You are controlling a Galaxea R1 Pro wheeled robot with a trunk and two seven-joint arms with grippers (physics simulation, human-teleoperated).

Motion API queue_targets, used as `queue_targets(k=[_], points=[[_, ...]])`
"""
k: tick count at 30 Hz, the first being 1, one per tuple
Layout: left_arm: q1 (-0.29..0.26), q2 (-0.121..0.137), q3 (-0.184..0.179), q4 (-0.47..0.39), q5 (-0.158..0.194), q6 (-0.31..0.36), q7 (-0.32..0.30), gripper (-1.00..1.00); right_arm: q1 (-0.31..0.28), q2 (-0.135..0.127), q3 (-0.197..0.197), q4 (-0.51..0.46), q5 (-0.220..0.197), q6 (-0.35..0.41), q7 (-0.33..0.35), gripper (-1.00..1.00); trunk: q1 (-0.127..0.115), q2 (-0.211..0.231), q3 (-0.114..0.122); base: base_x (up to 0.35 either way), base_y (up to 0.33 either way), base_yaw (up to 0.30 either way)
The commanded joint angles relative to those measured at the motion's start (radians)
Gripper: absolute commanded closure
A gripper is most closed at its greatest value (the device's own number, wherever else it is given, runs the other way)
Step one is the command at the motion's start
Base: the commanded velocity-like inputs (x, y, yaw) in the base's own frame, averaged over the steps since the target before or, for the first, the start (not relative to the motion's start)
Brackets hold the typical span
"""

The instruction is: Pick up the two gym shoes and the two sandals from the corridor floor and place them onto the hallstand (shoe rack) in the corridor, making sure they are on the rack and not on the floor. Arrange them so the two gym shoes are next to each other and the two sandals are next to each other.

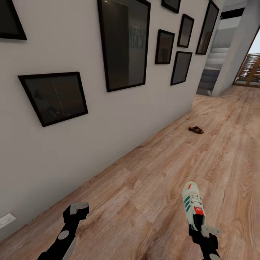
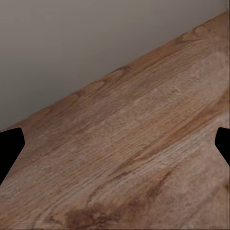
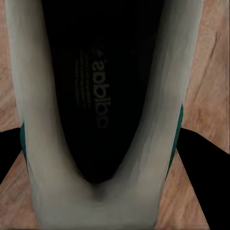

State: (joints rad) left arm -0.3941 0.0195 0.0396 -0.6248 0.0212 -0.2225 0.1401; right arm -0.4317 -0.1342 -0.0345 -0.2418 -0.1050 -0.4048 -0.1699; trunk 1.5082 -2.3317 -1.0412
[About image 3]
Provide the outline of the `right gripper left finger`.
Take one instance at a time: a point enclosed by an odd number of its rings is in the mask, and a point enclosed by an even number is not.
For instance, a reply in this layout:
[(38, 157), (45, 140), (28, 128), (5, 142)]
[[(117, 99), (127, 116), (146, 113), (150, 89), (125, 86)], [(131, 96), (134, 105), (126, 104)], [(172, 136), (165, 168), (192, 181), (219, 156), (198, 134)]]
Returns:
[(0, 184), (21, 150), (20, 127), (0, 133)]

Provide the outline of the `gym shoe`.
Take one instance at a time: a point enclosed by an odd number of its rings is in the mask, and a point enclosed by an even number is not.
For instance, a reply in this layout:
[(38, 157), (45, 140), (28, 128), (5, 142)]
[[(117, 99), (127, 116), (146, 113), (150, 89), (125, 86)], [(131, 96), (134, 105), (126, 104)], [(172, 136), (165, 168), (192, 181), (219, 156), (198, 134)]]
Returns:
[(154, 230), (204, 0), (5, 0), (40, 230)]

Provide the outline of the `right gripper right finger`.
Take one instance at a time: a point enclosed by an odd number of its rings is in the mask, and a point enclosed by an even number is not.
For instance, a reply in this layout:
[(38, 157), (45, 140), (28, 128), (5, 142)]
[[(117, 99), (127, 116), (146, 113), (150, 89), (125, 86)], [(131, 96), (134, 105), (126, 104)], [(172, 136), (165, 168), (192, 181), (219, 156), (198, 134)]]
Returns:
[(230, 230), (230, 155), (185, 128), (176, 148), (210, 230)]

